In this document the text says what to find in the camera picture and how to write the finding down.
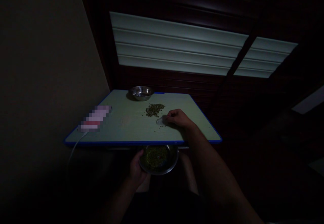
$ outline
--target beige wall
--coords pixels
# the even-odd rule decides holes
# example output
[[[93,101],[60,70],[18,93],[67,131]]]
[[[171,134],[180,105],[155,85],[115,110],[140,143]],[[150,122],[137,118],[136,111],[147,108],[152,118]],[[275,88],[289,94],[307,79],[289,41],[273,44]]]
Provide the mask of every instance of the beige wall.
[[[8,205],[65,166],[64,137],[109,88],[82,0],[0,1],[0,202]]]

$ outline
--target right hand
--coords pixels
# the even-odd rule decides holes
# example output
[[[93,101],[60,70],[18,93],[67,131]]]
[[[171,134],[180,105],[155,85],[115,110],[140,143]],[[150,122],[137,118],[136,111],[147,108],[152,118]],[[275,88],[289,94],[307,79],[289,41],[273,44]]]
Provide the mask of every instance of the right hand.
[[[188,116],[181,109],[171,110],[168,113],[166,120],[169,123],[175,123],[176,125],[186,129],[195,126],[195,123],[192,122],[191,119],[189,119]]]

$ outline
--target table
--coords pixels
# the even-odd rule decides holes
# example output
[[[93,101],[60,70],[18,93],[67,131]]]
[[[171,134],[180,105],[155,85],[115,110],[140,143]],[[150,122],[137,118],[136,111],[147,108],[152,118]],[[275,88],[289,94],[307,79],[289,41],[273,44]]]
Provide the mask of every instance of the table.
[[[137,101],[126,90],[111,91],[99,105],[111,105],[112,112],[106,117],[100,132],[88,133],[79,145],[137,146],[137,145],[184,145],[184,131],[175,124],[160,127],[158,117],[146,116],[149,104],[162,103],[165,108],[160,116],[172,109],[181,108],[184,113],[200,128],[210,143],[222,141],[211,123],[188,94],[154,93],[147,101]],[[83,133],[75,128],[65,139],[66,145],[74,145]]]

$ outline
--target person's arm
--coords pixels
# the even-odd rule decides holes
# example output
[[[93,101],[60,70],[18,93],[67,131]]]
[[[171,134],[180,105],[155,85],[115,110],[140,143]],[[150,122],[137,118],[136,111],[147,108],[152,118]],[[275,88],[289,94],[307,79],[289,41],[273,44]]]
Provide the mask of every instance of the person's arm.
[[[185,129],[193,160],[201,169],[206,197],[212,208],[219,209],[217,215],[224,214],[222,218],[235,223],[263,223],[225,162],[197,125],[181,109],[171,110],[167,121]]]
[[[139,158],[142,155],[143,150],[134,156],[131,161],[129,176],[98,213],[97,219],[100,223],[115,224],[120,223],[123,219],[137,188],[147,176],[147,173],[142,171],[139,165]]]

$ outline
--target stainless steel bowl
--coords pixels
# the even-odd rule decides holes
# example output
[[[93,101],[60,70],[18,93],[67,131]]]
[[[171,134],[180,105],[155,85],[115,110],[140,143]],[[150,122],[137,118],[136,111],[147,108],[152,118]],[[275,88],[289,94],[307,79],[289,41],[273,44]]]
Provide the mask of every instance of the stainless steel bowl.
[[[154,94],[154,90],[146,86],[136,86],[129,89],[128,93],[133,95],[138,101],[146,101]]]
[[[147,163],[147,158],[146,158],[146,153],[150,150],[150,148],[153,147],[157,149],[159,149],[159,147],[165,147],[167,150],[166,158],[158,167],[155,168],[151,168],[151,166]],[[144,146],[143,149],[144,149],[144,154],[143,156],[141,156],[139,160],[139,164],[145,172],[150,173],[152,175],[163,175],[170,172],[176,165],[179,158],[179,150],[178,147],[175,145],[160,145],[160,146],[152,145],[152,146]]]

